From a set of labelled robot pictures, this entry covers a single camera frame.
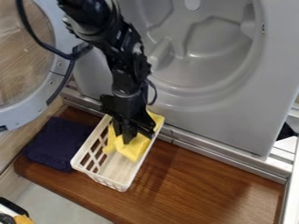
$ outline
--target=sponge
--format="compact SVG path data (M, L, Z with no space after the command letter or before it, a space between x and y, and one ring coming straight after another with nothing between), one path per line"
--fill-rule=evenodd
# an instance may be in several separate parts
M154 131L157 132L163 124L164 117L149 112L150 117L155 121L156 127ZM124 157L129 158L132 162L137 161L145 152L150 144L150 140L138 133L129 144L124 144L122 135L116 136L115 129L112 125L108 127L108 145L103 149L103 152L109 154L113 151L118 151Z

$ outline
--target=towel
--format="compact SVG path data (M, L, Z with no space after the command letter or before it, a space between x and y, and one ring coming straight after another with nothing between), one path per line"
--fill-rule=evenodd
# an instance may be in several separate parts
M70 172L71 159L93 129L94 127L52 117L24 148L24 154L33 162Z

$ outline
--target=washing machine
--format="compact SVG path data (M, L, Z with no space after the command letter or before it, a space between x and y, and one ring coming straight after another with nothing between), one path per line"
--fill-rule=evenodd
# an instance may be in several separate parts
M164 139L178 145L183 141L181 145L189 144L190 149L202 143L198 147L211 155L224 149L235 157L250 154L250 161L262 163L298 94L299 2L121 0L118 4L143 38L152 65L149 78L158 93L149 109L165 116ZM20 25L17 12L9 13L11 7L14 3L0 9L1 131L17 129L42 114L67 84L70 66L38 48ZM34 7L42 11L39 17L31 15ZM44 41L65 53L81 43L66 30L56 1L26 1L26 8ZM80 58L73 77L77 94L93 104L93 111L99 109L100 95L110 94L112 83L103 53L93 49Z

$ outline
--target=wooden shelf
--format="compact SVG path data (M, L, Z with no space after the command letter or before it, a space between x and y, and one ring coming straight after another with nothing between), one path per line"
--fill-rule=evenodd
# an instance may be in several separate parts
M98 122L73 108L61 117ZM283 190L270 180L160 140L123 193L78 171L55 171L23 156L15 171L116 223L272 224Z

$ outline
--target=white plastic basket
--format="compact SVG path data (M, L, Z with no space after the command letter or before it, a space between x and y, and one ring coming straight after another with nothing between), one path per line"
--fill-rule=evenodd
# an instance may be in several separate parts
M73 157L71 165L74 170L86 173L95 182L119 192L125 192L131 186L163 125L161 124L139 161L131 162L117 151L108 155L102 152L108 143L108 126L111 122L112 117L110 115L103 117Z

